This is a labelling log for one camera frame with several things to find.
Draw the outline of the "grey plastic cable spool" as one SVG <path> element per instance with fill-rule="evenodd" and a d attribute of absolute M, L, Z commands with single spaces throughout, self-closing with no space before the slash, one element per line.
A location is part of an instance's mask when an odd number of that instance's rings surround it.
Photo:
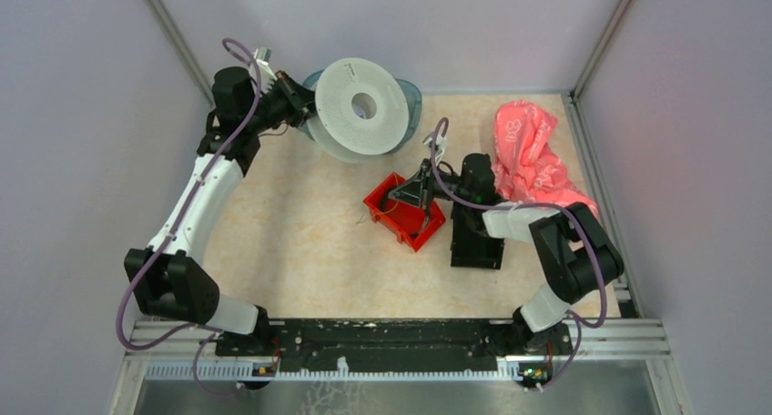
<path fill-rule="evenodd" d="M 397 80 L 363 58 L 339 59 L 314 88 L 316 115 L 306 127 L 328 155 L 357 164 L 389 154 L 408 131 L 410 112 Z"/>

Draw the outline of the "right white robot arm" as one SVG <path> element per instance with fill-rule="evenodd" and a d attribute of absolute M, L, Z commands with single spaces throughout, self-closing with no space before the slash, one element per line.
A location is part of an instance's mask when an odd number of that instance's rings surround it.
<path fill-rule="evenodd" d="M 443 171 L 425 158 L 417 172 L 389 189 L 383 202 L 417 208 L 428 227 L 432 203 L 452 202 L 451 264 L 499 268 L 508 239 L 529 243 L 541 264 L 544 284 L 513 313 L 513 343 L 537 352 L 548 329 L 570 317 L 591 329 L 608 319 L 606 286 L 621 277 L 621 255 L 592 210 L 581 202 L 513 203 L 495 189 L 489 156 L 472 153 L 460 171 Z"/>

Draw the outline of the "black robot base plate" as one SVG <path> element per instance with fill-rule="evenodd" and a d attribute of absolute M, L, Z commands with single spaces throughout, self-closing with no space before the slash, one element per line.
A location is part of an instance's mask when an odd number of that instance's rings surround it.
<path fill-rule="evenodd" d="M 510 319 L 280 319 L 249 335 L 225 333 L 220 357 L 265 356 L 279 371 L 354 373 L 493 372 L 507 356 L 552 357 L 573 350 L 569 329 L 533 333 Z"/>

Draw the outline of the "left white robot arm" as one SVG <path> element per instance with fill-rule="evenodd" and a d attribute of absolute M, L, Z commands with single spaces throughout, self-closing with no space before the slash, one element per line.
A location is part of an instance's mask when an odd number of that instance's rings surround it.
<path fill-rule="evenodd" d="M 186 187 L 159 232 L 144 248 L 132 248 L 124 259 L 130 291 L 146 316 L 173 319 L 235 333 L 252 355 L 266 352 L 273 341 L 264 308 L 222 293 L 202 267 L 213 228 L 230 195 L 247 175 L 260 149 L 260 139 L 283 125 L 300 127 L 315 116 L 315 94 L 279 71 L 268 86 L 245 67 L 219 70 Z"/>

